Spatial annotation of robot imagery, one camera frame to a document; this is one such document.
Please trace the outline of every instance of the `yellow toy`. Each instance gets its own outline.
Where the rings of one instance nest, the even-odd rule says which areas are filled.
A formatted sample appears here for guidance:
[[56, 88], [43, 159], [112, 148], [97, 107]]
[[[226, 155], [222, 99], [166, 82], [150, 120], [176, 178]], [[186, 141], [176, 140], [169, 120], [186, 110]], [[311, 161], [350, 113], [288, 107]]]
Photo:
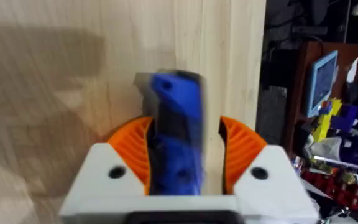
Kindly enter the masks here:
[[330, 101], [331, 101], [332, 108], [329, 111], [329, 114], [321, 115], [318, 118], [318, 127], [313, 133], [313, 137], [316, 142], [319, 142], [326, 138], [329, 129], [329, 124], [331, 121], [331, 116], [332, 115], [336, 116], [339, 110], [341, 109], [342, 102], [340, 99], [331, 99]]

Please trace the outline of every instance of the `plywood panel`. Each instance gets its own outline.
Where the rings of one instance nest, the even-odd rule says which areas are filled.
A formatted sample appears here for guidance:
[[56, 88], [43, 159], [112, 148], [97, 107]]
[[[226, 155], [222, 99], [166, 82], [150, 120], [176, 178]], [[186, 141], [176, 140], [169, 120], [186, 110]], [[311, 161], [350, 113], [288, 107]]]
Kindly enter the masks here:
[[57, 223], [90, 145], [148, 113], [146, 74], [162, 68], [205, 77], [203, 193], [219, 192], [219, 116], [255, 126], [264, 7], [0, 0], [0, 223]]

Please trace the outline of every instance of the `monitor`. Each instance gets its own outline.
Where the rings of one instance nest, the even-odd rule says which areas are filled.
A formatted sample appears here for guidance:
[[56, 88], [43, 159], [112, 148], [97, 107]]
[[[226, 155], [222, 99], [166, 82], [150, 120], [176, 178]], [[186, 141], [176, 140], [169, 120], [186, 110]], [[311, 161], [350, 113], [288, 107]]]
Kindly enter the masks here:
[[317, 60], [311, 66], [306, 80], [304, 113], [310, 118], [318, 115], [319, 107], [323, 101], [328, 100], [333, 86], [338, 51]]

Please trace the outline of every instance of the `blue plastic part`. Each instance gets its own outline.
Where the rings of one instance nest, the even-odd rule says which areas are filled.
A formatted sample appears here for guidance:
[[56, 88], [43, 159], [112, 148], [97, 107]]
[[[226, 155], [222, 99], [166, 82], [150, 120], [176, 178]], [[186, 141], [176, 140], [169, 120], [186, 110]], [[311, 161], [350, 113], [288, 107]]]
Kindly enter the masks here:
[[160, 186], [159, 194], [199, 195], [203, 180], [203, 114], [200, 84], [196, 80], [175, 73], [157, 73], [152, 77], [151, 87], [159, 97], [160, 104], [168, 107], [175, 116], [185, 118], [186, 130], [180, 131], [185, 132], [187, 136], [183, 139], [161, 133], [157, 128], [155, 137], [164, 145], [164, 166], [163, 170], [160, 170], [162, 174], [157, 179]]

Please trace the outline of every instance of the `orange 3d printed part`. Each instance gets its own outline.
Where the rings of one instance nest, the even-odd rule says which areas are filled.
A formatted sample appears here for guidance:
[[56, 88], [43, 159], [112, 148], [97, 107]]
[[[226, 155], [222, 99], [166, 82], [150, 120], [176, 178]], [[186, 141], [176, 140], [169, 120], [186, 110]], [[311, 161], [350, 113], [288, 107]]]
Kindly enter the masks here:
[[233, 194], [234, 184], [267, 143], [246, 125], [225, 116], [221, 117], [219, 133], [226, 147], [224, 193]]
[[149, 194], [151, 168], [147, 150], [147, 131], [153, 117], [135, 119], [125, 124], [108, 140], [108, 143], [121, 156], [145, 186]]

